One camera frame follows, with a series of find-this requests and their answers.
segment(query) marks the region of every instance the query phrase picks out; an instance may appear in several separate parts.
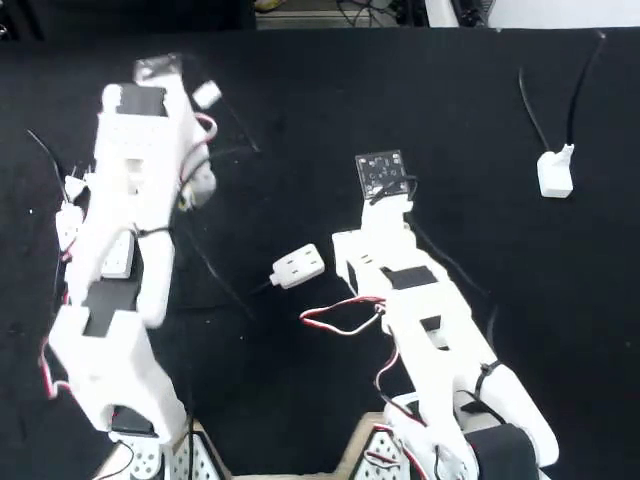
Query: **white cable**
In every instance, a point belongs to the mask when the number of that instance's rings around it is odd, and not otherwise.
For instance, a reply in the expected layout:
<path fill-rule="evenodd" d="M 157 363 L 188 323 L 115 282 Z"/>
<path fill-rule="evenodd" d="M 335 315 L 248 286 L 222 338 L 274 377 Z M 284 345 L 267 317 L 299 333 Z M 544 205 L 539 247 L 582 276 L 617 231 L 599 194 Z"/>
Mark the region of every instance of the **white cable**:
<path fill-rule="evenodd" d="M 47 363 L 47 359 L 44 355 L 44 349 L 48 343 L 48 338 L 45 338 L 42 341 L 42 346 L 40 347 L 40 356 L 38 357 L 38 365 L 42 369 L 42 376 L 44 379 L 44 386 L 47 391 L 47 398 L 49 400 L 53 400 L 58 396 L 60 388 L 64 388 L 65 390 L 71 392 L 71 385 L 69 385 L 69 382 L 65 382 L 64 380 L 56 380 L 55 382 L 52 381 L 51 369 L 49 368 L 49 364 Z"/>
<path fill-rule="evenodd" d="M 407 456 L 411 464 L 415 467 L 416 470 L 418 470 L 420 478 L 422 480 L 427 480 L 429 478 L 429 476 L 427 475 L 427 471 L 422 467 L 422 465 L 418 461 L 418 458 L 413 453 L 411 453 L 411 451 L 406 446 L 403 446 L 402 449 L 404 450 L 404 454 Z"/>
<path fill-rule="evenodd" d="M 383 307 L 381 307 L 380 305 L 376 305 L 376 313 L 373 315 L 373 317 L 371 317 L 369 320 L 367 320 L 362 325 L 357 327 L 355 330 L 348 330 L 348 331 L 340 330 L 338 327 L 334 327 L 333 325 L 330 325 L 328 323 L 318 322 L 317 320 L 311 320 L 309 318 L 303 319 L 302 322 L 305 325 L 322 328 L 323 330 L 329 330 L 330 332 L 337 333 L 338 335 L 342 335 L 345 337 L 351 337 L 353 335 L 359 334 L 370 325 L 373 325 L 377 320 L 380 320 L 380 318 L 382 318 L 382 312 L 384 312 Z"/>
<path fill-rule="evenodd" d="M 382 389 L 380 388 L 380 377 L 382 377 L 382 374 L 384 372 L 388 371 L 396 364 L 396 362 L 398 361 L 398 358 L 400 358 L 400 351 L 396 348 L 395 353 L 391 358 L 391 360 L 387 362 L 387 364 L 384 367 L 382 367 L 376 374 L 376 378 L 373 381 L 373 384 L 378 389 L 378 391 L 382 391 Z"/>
<path fill-rule="evenodd" d="M 369 450 L 365 451 L 362 456 L 367 463 L 370 463 L 375 467 L 383 468 L 385 470 L 400 466 L 400 462 L 397 462 L 396 460 L 392 460 L 390 458 L 386 458 L 383 455 L 379 455 Z"/>

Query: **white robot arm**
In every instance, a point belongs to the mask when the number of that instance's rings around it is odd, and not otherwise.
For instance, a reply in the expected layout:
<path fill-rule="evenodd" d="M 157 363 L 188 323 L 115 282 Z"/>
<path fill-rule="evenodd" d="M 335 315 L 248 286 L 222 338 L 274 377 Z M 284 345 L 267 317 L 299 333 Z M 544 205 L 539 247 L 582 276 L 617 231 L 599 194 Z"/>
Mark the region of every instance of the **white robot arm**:
<path fill-rule="evenodd" d="M 446 270 L 416 247 L 404 221 L 415 178 L 399 151 L 356 163 L 362 228 L 333 235 L 336 271 L 354 294 L 384 299 L 382 328 L 415 387 L 385 409 L 395 435 L 429 478 L 525 479 L 532 471 L 537 478 L 558 458 L 556 438 L 517 376 L 497 361 Z M 409 404 L 417 413 L 407 414 Z M 519 470 L 498 476 L 511 467 Z"/>
<path fill-rule="evenodd" d="M 159 457 L 186 433 L 186 414 L 146 329 L 166 313 L 174 210 L 204 203 L 215 188 L 206 160 L 217 126 L 206 116 L 209 130 L 200 126 L 178 57 L 139 61 L 135 80 L 103 92 L 90 203 L 65 252 L 68 301 L 49 344 L 92 425 L 114 441 L 146 442 Z M 105 258 L 123 235 L 131 274 L 104 278 Z"/>

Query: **white plug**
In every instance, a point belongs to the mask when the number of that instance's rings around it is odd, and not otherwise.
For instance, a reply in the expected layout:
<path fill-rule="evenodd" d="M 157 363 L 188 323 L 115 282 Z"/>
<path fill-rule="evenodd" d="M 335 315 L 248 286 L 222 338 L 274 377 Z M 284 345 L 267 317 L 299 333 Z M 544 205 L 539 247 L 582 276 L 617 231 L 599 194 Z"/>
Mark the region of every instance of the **white plug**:
<path fill-rule="evenodd" d="M 191 97 L 201 109 L 206 110 L 222 97 L 222 92 L 216 82 L 209 80 L 200 85 Z"/>
<path fill-rule="evenodd" d="M 285 255 L 273 264 L 271 284 L 287 289 L 300 285 L 324 272 L 324 262 L 313 243 Z"/>
<path fill-rule="evenodd" d="M 74 201 L 78 198 L 78 195 L 82 193 L 82 190 L 87 186 L 87 182 L 81 178 L 76 178 L 70 175 L 64 177 L 64 190 L 69 195 L 69 200 Z"/>
<path fill-rule="evenodd" d="M 545 152 L 538 160 L 538 182 L 543 197 L 567 198 L 573 191 L 569 169 L 573 149 L 573 145 L 565 145 L 560 152 Z"/>

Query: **black cable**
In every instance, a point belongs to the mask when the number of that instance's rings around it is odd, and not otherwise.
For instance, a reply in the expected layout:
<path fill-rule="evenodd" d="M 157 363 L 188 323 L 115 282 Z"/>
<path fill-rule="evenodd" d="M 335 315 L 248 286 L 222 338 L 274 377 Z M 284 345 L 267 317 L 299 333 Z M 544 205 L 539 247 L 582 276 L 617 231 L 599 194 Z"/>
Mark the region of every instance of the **black cable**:
<path fill-rule="evenodd" d="M 225 291 L 225 293 L 229 297 L 231 297 L 231 299 L 234 301 L 234 303 L 244 312 L 246 317 L 248 319 L 250 319 L 251 321 L 255 321 L 255 316 L 253 315 L 253 312 L 251 311 L 249 306 L 247 304 L 245 304 L 240 299 L 240 296 L 235 292 L 233 287 L 231 287 L 231 285 L 229 285 L 218 274 L 216 269 L 211 264 L 211 261 L 209 260 L 209 257 L 207 257 L 207 255 L 204 253 L 204 250 L 202 249 L 202 247 L 198 244 L 198 242 L 197 242 L 195 236 L 193 235 L 193 232 L 191 231 L 191 229 L 190 228 L 185 228 L 184 230 L 185 230 L 185 233 L 187 234 L 187 237 L 189 238 L 189 241 L 191 242 L 191 246 L 193 247 L 195 252 L 198 254 L 198 256 L 202 259 L 202 261 L 203 261 L 205 267 L 207 267 L 207 270 L 209 271 L 209 274 L 211 275 L 211 277 L 216 282 L 218 282 L 218 284 L 222 287 L 222 289 Z"/>
<path fill-rule="evenodd" d="M 527 95 L 527 90 L 524 85 L 524 70 L 522 69 L 522 67 L 520 67 L 520 70 L 518 70 L 518 86 L 520 87 L 520 96 L 522 97 L 524 108 L 527 110 L 527 113 L 529 114 L 529 119 L 531 120 L 533 127 L 536 129 L 536 132 L 538 133 L 538 137 L 540 137 L 540 141 L 544 145 L 545 151 L 549 152 L 551 150 L 551 148 L 549 147 L 549 142 L 547 141 L 547 138 L 544 136 L 544 133 L 542 132 L 542 128 L 540 128 L 540 124 L 538 123 L 538 119 L 536 118 L 535 114 L 533 113 L 533 109 L 531 108 L 531 103 L 529 102 L 529 96 Z"/>
<path fill-rule="evenodd" d="M 116 445 L 124 445 L 125 447 L 127 447 L 129 449 L 129 451 L 131 452 L 131 458 L 129 458 L 129 462 L 122 467 L 120 470 L 118 470 L 117 472 L 113 472 L 113 473 L 109 473 L 108 475 L 103 475 L 101 477 L 98 478 L 94 478 L 93 480 L 105 480 L 106 478 L 111 478 L 111 477 L 115 477 L 116 475 L 121 474 L 122 472 L 124 472 L 127 468 L 129 468 L 129 465 L 131 465 L 131 463 L 133 462 L 133 458 L 135 457 L 135 453 L 133 452 L 133 449 L 127 445 L 126 443 L 124 443 L 122 440 L 118 440 L 116 442 Z"/>
<path fill-rule="evenodd" d="M 267 280 L 261 283 L 260 285 L 258 285 L 257 287 L 249 290 L 249 295 L 257 295 L 258 293 L 264 292 L 267 288 L 272 286 L 273 284 L 271 283 L 271 280 Z"/>
<path fill-rule="evenodd" d="M 342 3 L 344 2 L 344 0 L 336 0 L 336 8 L 338 9 L 338 11 L 342 14 L 342 16 L 344 17 L 344 19 L 347 21 L 347 23 L 349 25 L 351 25 L 352 27 L 355 27 L 355 24 L 351 21 L 351 19 L 349 18 L 349 16 L 347 15 L 347 12 L 344 11 L 344 8 L 342 8 Z"/>
<path fill-rule="evenodd" d="M 409 188 L 409 201 L 413 200 L 413 197 L 416 194 L 416 191 L 418 190 L 418 177 L 416 177 L 415 175 L 402 175 L 400 177 L 394 178 L 392 181 L 390 181 L 388 184 L 386 184 L 384 187 L 382 187 L 380 190 L 378 190 L 376 192 L 376 194 L 371 197 L 371 200 L 369 200 L 369 205 L 375 205 L 376 203 L 378 203 L 380 200 L 382 200 L 385 195 L 389 192 L 389 190 L 391 190 L 393 187 L 395 187 L 396 185 L 398 185 L 399 183 L 403 183 L 403 182 L 409 182 L 413 185 L 413 188 Z"/>
<path fill-rule="evenodd" d="M 193 410 L 189 415 L 189 480 L 193 480 Z"/>
<path fill-rule="evenodd" d="M 40 148 L 42 148 L 44 153 L 47 155 L 47 157 L 51 161 L 51 165 L 53 166 L 53 171 L 56 174 L 56 180 L 58 181 L 58 186 L 60 187 L 60 191 L 62 192 L 62 198 L 64 199 L 65 202 L 69 202 L 70 201 L 69 195 L 67 195 L 67 191 L 64 189 L 64 180 L 63 180 L 64 175 L 62 173 L 62 166 L 60 165 L 58 158 L 54 155 L 54 153 L 51 151 L 49 146 L 46 143 L 44 143 L 44 141 L 38 135 L 36 135 L 36 133 L 33 130 L 27 129 L 27 133 L 31 136 L 31 138 L 33 138 L 36 141 L 38 145 L 40 145 Z"/>
<path fill-rule="evenodd" d="M 599 40 L 596 47 L 593 49 L 589 60 L 582 67 L 582 71 L 580 72 L 580 76 L 578 77 L 578 82 L 576 83 L 576 87 L 573 90 L 573 95 L 571 97 L 571 103 L 569 104 L 569 114 L 567 115 L 567 145 L 573 145 L 573 121 L 576 114 L 576 105 L 578 104 L 578 96 L 580 95 L 580 91 L 582 90 L 582 85 L 584 84 L 585 79 L 591 73 L 591 69 L 600 55 L 600 51 L 604 46 L 604 42 L 607 39 L 607 36 L 601 32 L 600 30 L 596 30 L 598 34 Z"/>
<path fill-rule="evenodd" d="M 483 408 L 482 411 L 484 413 L 488 413 L 489 415 L 491 415 L 501 425 L 504 425 L 505 423 L 507 423 L 502 415 L 500 415 L 493 408 L 491 408 L 489 405 L 487 405 L 483 400 L 480 400 L 480 397 L 478 395 L 476 395 L 475 393 L 470 392 L 469 390 L 456 390 L 456 393 L 466 393 L 471 398 L 473 398 L 474 402 L 476 402 L 478 405 L 480 405 Z"/>
<path fill-rule="evenodd" d="M 422 230 L 422 228 L 420 227 L 418 222 L 415 220 L 415 218 L 414 218 L 412 213 L 408 213 L 407 214 L 407 220 L 409 221 L 409 224 L 411 225 L 411 228 L 415 231 L 415 233 L 418 235 L 418 237 L 427 245 L 427 247 L 437 257 L 439 257 L 440 260 L 445 261 L 449 265 L 449 267 L 452 267 L 456 272 L 458 272 L 458 275 L 460 275 L 467 284 L 469 284 L 471 287 L 473 287 L 482 296 L 484 296 L 484 297 L 488 297 L 489 296 L 489 292 L 487 292 L 484 288 L 482 288 L 480 285 L 478 285 L 471 278 L 471 276 L 464 270 L 464 268 L 462 268 L 462 266 L 460 264 L 458 264 L 453 258 L 451 258 L 449 255 L 447 255 L 435 243 L 433 243 L 431 238 L 429 238 L 429 236 L 425 233 L 425 231 Z"/>
<path fill-rule="evenodd" d="M 438 465 L 440 465 L 440 445 L 436 445 L 436 462 L 433 465 L 433 475 L 436 477 L 436 480 L 442 480 L 438 473 Z"/>

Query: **black fabric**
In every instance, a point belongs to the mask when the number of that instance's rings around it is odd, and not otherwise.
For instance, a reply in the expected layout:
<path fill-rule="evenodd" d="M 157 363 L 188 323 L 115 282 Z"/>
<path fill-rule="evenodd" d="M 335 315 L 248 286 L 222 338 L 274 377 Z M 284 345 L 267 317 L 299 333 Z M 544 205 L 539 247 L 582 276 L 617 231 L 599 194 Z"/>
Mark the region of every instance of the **black fabric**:
<path fill-rule="evenodd" d="M 623 478 L 637 469 L 628 426 L 638 398 L 640 31 L 609 32 L 585 84 L 566 200 L 540 197 L 542 151 L 517 86 L 524 66 L 531 102 L 559 149 L 593 39 L 589 31 L 345 30 L 0 48 L 3 477 L 87 478 L 111 447 L 68 395 L 45 400 L 36 357 L 51 322 L 60 197 L 25 129 L 46 135 L 67 169 L 84 168 L 104 85 L 130 80 L 136 58 L 169 51 L 203 55 L 262 149 L 216 159 L 219 189 L 192 216 L 221 275 L 248 292 L 274 259 L 307 242 L 327 261 L 308 283 L 255 296 L 255 323 L 224 308 L 171 314 L 151 332 L 182 399 L 188 359 L 196 417 L 233 472 L 330 471 L 360 416 L 383 408 L 371 382 L 389 339 L 376 328 L 335 337 L 297 315 L 349 295 L 332 273 L 330 238 L 360 222 L 353 159 L 392 149 L 420 177 L 415 218 L 491 292 L 487 300 L 450 272 L 481 328 L 500 306 L 498 355 L 560 442 L 548 472 Z M 219 107 L 220 144 L 241 142 Z M 171 305 L 228 302 L 182 221 Z M 347 309 L 331 321 L 349 328 L 364 315 Z M 401 367 L 388 380 L 389 393 L 408 388 Z"/>
<path fill-rule="evenodd" d="M 511 424 L 476 430 L 465 435 L 480 467 L 479 480 L 538 480 L 536 453 L 531 440 Z"/>

